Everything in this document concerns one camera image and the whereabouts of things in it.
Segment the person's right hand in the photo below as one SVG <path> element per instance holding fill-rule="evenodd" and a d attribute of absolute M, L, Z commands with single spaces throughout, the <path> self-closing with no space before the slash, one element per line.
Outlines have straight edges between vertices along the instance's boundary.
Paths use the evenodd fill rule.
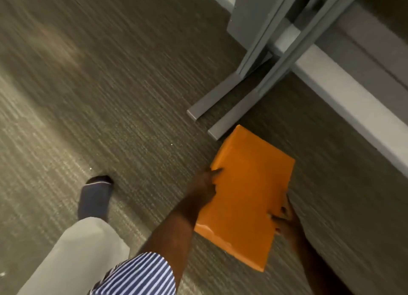
<path fill-rule="evenodd" d="M 293 249 L 297 248 L 305 240 L 306 235 L 300 218 L 296 214 L 287 194 L 283 198 L 283 205 L 280 208 L 280 214 L 277 216 L 287 219 L 287 222 L 273 222 L 275 232 L 283 236 Z"/>

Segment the person's left hand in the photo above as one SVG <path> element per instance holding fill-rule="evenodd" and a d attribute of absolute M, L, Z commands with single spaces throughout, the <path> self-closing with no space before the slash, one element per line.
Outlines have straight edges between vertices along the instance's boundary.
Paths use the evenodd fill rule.
<path fill-rule="evenodd" d="M 207 205 L 216 195 L 216 184 L 214 180 L 218 175 L 214 179 L 207 178 L 207 168 L 209 167 L 199 170 L 187 186 L 187 195 L 193 196 L 201 208 Z"/>

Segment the orange padded envelope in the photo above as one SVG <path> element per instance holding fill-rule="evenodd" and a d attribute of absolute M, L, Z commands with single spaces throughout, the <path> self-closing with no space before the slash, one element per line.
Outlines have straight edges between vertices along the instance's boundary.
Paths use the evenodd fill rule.
<path fill-rule="evenodd" d="M 295 159 L 237 125 L 211 169 L 216 195 L 195 231 L 254 270 L 264 272 L 275 234 L 268 213 L 280 215 Z"/>

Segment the person's left forearm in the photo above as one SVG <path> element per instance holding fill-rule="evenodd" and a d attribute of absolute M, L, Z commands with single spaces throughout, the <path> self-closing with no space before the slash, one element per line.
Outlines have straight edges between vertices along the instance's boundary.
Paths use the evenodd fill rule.
<path fill-rule="evenodd" d="M 208 198 L 201 194 L 185 196 L 151 233 L 137 255 L 157 253 L 171 267 L 178 290 L 188 263 L 194 228 Z"/>

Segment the person's right forearm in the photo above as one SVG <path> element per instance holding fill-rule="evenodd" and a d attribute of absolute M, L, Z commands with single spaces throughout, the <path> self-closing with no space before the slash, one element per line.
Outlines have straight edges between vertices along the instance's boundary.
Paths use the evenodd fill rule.
<path fill-rule="evenodd" d="M 290 244 L 296 252 L 314 295 L 354 295 L 304 233 L 294 236 Z"/>

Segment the person's grey slipper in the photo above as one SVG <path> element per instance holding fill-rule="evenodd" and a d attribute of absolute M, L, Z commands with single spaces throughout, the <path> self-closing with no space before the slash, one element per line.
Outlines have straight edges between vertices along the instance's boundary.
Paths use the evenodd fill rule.
<path fill-rule="evenodd" d="M 114 181 L 109 175 L 97 175 L 88 179 L 79 196 L 78 220 L 92 217 L 108 222 L 109 204 L 113 190 Z"/>

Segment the blue striped shirt sleeve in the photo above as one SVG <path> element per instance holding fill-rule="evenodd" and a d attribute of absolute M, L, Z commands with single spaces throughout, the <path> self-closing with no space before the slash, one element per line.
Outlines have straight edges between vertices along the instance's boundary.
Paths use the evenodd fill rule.
<path fill-rule="evenodd" d="M 165 258 L 147 252 L 110 269 L 88 295 L 176 295 L 176 282 Z"/>

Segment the person's beige trouser leg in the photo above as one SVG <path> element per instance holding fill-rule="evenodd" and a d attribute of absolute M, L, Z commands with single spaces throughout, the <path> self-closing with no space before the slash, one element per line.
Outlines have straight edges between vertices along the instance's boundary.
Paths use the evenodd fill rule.
<path fill-rule="evenodd" d="M 130 247 L 104 220 L 79 220 L 61 235 L 17 295 L 87 295 L 128 260 Z"/>

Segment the grey partition panel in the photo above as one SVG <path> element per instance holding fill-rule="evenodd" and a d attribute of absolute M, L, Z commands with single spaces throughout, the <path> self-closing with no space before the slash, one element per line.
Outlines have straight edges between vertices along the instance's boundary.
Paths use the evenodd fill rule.
<path fill-rule="evenodd" d="M 227 32 L 248 50 L 277 0 L 235 0 Z"/>

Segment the grey table leg frame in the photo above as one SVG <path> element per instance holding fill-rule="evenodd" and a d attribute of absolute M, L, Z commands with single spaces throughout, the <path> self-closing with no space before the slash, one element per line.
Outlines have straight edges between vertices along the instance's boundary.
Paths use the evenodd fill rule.
<path fill-rule="evenodd" d="M 278 61 L 272 66 L 270 71 L 261 80 L 256 88 L 249 92 L 240 102 L 227 112 L 209 130 L 208 134 L 215 140 L 220 139 L 230 128 L 234 126 L 253 106 L 255 106 L 265 94 L 278 81 L 287 74 L 295 62 L 309 49 L 311 45 L 334 23 L 335 20 L 345 11 L 355 0 L 324 0 L 323 5 L 315 12 L 303 30 L 282 52 Z M 265 28 L 261 29 L 261 35 L 256 38 L 250 49 L 247 51 L 241 65 L 234 73 L 239 78 L 245 78 L 249 69 L 252 68 L 259 53 L 259 47 L 266 45 L 266 38 L 271 38 L 278 29 L 278 25 L 283 21 L 284 12 L 288 12 L 295 0 L 278 0 L 276 11 L 267 16 Z"/>
<path fill-rule="evenodd" d="M 227 32 L 247 51 L 240 65 L 224 81 L 187 110 L 196 121 L 251 72 L 271 58 L 270 42 L 290 26 L 287 14 L 295 0 L 235 0 Z"/>

